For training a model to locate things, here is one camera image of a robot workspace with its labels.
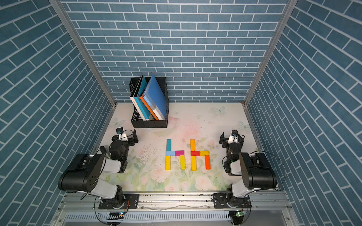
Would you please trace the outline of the orange long block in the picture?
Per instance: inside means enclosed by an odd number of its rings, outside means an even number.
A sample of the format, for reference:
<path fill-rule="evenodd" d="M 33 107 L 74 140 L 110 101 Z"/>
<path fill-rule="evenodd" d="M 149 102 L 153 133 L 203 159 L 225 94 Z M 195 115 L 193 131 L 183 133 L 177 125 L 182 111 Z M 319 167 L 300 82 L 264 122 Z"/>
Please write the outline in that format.
<path fill-rule="evenodd" d="M 205 168 L 206 170 L 210 170 L 211 169 L 210 156 L 205 155 L 204 158 L 205 158 Z"/>

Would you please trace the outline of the large blue folder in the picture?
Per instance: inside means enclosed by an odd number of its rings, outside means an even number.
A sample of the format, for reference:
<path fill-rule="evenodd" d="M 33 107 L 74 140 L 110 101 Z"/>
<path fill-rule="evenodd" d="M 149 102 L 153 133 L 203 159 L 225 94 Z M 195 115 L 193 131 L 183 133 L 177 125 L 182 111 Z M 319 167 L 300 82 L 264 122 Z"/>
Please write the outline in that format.
<path fill-rule="evenodd" d="M 152 76 L 149 80 L 142 97 L 158 117 L 159 121 L 165 121 L 167 111 L 166 97 L 155 76 Z"/>

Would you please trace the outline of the yellow small block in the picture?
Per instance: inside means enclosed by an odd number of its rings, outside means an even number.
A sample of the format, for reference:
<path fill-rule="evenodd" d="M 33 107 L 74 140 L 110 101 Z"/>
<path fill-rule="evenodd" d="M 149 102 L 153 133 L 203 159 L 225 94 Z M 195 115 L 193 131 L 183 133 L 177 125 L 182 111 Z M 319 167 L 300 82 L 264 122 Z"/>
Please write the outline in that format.
<path fill-rule="evenodd" d="M 208 151 L 200 151 L 200 156 L 207 156 L 209 155 Z"/>

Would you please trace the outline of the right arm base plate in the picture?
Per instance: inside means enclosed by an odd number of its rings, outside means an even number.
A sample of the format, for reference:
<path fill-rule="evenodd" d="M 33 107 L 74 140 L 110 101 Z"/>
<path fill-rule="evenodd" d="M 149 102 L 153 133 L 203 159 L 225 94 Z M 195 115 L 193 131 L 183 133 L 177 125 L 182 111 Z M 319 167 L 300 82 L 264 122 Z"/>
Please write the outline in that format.
<path fill-rule="evenodd" d="M 211 195 L 211 200 L 214 204 L 215 209 L 246 209 L 252 207 L 250 199 L 248 197 L 236 198 L 226 193 L 214 193 Z"/>

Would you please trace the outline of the teal book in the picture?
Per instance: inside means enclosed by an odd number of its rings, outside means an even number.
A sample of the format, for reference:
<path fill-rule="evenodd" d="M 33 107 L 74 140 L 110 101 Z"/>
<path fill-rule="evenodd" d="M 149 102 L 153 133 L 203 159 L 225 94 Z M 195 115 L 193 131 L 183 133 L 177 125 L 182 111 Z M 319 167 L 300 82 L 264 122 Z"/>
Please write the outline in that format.
<path fill-rule="evenodd" d="M 146 82 L 146 79 L 143 76 L 143 79 L 142 79 L 142 82 L 141 82 L 141 87 L 140 87 L 140 90 L 138 92 L 138 101 L 140 103 L 141 111 L 142 111 L 143 115 L 146 118 L 146 121 L 149 121 L 149 120 L 153 120 L 154 118 L 151 115 L 151 113 L 148 111 L 147 107 L 143 104 L 143 102 L 140 99 L 140 96 L 142 96 L 142 93 L 145 90 L 146 86 L 147 86 L 147 82 Z"/>

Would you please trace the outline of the light blue block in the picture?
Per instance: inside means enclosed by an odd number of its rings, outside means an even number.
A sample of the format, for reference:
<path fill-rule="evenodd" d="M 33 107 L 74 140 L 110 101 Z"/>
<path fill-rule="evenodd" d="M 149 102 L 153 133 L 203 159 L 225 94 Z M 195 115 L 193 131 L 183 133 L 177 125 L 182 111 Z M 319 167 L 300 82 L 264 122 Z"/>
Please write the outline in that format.
<path fill-rule="evenodd" d="M 166 151 L 166 156 L 175 156 L 175 151 Z"/>

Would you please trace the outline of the black mesh file holder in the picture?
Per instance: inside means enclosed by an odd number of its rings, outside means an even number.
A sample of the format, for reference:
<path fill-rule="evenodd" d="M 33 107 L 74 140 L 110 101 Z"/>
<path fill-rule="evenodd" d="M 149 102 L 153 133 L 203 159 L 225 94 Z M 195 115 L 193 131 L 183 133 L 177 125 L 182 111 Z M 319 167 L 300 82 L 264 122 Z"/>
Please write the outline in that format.
<path fill-rule="evenodd" d="M 166 77 L 132 78 L 129 86 L 134 107 L 133 127 L 167 128 L 169 99 Z"/>

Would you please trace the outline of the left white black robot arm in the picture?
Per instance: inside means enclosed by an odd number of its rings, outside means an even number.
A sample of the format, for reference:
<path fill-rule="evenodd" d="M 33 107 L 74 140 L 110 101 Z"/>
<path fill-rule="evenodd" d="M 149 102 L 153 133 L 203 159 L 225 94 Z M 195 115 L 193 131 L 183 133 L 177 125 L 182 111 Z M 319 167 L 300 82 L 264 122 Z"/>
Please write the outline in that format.
<path fill-rule="evenodd" d="M 101 199 L 123 201 L 123 192 L 116 186 L 101 179 L 102 173 L 124 173 L 131 146 L 138 143 L 136 130 L 116 129 L 109 148 L 99 147 L 100 153 L 89 155 L 80 153 L 75 156 L 58 180 L 62 191 L 84 192 Z"/>

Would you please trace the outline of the yellow long block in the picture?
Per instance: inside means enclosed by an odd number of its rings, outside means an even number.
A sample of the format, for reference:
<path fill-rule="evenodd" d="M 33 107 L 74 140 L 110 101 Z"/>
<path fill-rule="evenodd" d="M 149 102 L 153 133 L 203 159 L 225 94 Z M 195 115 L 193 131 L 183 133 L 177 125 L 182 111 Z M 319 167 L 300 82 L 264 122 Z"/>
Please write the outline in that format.
<path fill-rule="evenodd" d="M 171 170 L 171 156 L 169 155 L 165 159 L 165 170 Z"/>

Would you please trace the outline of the teal long block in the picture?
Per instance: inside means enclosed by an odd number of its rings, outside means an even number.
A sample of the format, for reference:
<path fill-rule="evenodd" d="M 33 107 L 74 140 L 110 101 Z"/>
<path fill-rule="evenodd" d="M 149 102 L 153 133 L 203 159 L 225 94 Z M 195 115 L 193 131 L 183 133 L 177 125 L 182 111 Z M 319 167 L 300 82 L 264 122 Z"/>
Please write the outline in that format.
<path fill-rule="evenodd" d="M 170 139 L 168 139 L 166 141 L 166 151 L 167 152 L 171 151 L 171 140 Z"/>

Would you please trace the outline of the white book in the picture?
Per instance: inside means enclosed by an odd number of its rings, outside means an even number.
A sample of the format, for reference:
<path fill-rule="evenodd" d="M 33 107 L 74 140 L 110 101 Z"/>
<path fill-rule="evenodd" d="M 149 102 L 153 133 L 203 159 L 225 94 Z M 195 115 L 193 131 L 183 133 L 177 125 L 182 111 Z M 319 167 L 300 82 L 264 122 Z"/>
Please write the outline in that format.
<path fill-rule="evenodd" d="M 134 86 L 133 90 L 131 91 L 130 100 L 133 102 L 133 105 L 135 106 L 136 110 L 138 111 L 140 117 L 145 121 L 146 118 L 141 111 L 140 103 L 138 101 L 138 92 L 141 87 L 142 79 L 143 79 L 143 75 L 138 79 L 136 85 Z"/>

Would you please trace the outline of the magenta block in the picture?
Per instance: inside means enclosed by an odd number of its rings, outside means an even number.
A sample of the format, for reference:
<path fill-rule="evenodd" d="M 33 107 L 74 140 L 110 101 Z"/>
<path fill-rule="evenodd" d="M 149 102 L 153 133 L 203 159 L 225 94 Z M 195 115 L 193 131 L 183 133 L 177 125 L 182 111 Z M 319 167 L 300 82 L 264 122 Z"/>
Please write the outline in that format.
<path fill-rule="evenodd" d="M 175 156 L 185 155 L 184 151 L 175 151 Z"/>

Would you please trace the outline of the red small block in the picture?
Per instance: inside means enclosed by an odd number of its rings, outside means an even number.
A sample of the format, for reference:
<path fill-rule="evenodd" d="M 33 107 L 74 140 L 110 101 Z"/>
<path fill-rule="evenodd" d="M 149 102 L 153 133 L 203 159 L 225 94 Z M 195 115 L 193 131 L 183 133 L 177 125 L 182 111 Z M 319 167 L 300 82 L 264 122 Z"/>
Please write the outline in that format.
<path fill-rule="evenodd" d="M 201 156 L 200 151 L 191 151 L 191 156 Z"/>

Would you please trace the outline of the orange book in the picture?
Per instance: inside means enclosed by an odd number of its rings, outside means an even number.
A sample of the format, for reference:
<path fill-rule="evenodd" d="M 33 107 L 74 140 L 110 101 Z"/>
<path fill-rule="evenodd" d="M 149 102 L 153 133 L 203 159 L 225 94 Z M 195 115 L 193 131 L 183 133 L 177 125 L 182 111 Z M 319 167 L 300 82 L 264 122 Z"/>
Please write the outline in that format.
<path fill-rule="evenodd" d="M 147 104 L 147 102 L 145 101 L 145 99 L 140 96 L 141 101 L 143 102 L 143 104 L 147 107 L 148 111 L 151 113 L 151 115 L 153 116 L 154 120 L 159 121 L 158 117 L 155 115 L 155 113 L 153 112 L 153 110 L 150 108 L 150 106 Z"/>

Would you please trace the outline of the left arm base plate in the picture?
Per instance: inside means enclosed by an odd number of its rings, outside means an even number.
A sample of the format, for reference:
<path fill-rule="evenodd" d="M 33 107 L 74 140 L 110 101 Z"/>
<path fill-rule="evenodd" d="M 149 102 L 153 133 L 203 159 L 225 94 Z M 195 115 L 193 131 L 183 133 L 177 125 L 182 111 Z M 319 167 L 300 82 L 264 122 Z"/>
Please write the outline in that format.
<path fill-rule="evenodd" d="M 139 194 L 116 195 L 113 199 L 101 199 L 100 210 L 137 209 Z"/>

